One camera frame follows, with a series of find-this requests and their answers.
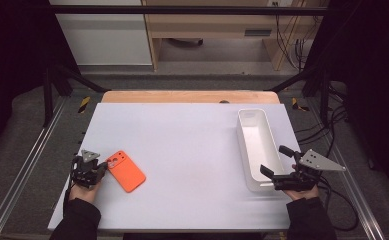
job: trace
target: white tray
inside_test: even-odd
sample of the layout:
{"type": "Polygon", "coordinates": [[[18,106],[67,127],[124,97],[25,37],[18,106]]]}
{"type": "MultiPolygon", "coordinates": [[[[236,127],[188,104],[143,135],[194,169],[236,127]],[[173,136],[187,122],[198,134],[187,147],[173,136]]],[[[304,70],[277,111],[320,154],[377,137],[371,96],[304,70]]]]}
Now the white tray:
{"type": "Polygon", "coordinates": [[[265,111],[242,109],[238,112],[238,143],[242,155],[247,187],[251,191],[273,190],[268,177],[260,172],[263,164],[275,174],[284,174],[265,111]]]}

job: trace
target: white tabletop surface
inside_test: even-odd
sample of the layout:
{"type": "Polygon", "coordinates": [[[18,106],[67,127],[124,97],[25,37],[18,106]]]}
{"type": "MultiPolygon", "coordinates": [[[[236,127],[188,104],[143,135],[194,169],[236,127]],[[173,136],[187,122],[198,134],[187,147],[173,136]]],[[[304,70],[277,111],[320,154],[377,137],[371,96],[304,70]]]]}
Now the white tabletop surface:
{"type": "MultiPolygon", "coordinates": [[[[95,206],[99,229],[137,232],[287,229],[281,191],[247,188],[237,140],[240,109],[265,110],[275,144],[299,150],[282,104],[99,103],[81,149],[104,161],[125,151],[147,179],[126,193],[108,172],[95,206]]],[[[294,160],[279,154],[284,170],[294,160]]],[[[62,219],[63,188],[48,229],[62,219]]]]}

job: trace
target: wall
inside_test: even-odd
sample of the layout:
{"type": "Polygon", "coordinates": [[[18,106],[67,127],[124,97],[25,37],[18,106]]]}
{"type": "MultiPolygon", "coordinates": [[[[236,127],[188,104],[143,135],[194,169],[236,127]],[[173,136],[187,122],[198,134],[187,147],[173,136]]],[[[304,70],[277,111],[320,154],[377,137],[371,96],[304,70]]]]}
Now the wall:
{"type": "MultiPolygon", "coordinates": [[[[52,5],[141,5],[139,0],[50,0],[52,5]]],[[[151,65],[142,15],[57,14],[78,65],[151,65]]]]}

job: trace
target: orange phone case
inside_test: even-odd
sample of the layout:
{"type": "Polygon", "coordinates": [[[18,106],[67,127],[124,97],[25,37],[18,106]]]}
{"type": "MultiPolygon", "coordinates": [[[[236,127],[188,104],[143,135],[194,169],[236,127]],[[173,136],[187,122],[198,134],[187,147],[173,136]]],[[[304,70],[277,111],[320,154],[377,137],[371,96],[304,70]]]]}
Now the orange phone case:
{"type": "Polygon", "coordinates": [[[146,179],[144,173],[122,150],[107,158],[109,171],[126,192],[132,192],[146,179]]]}

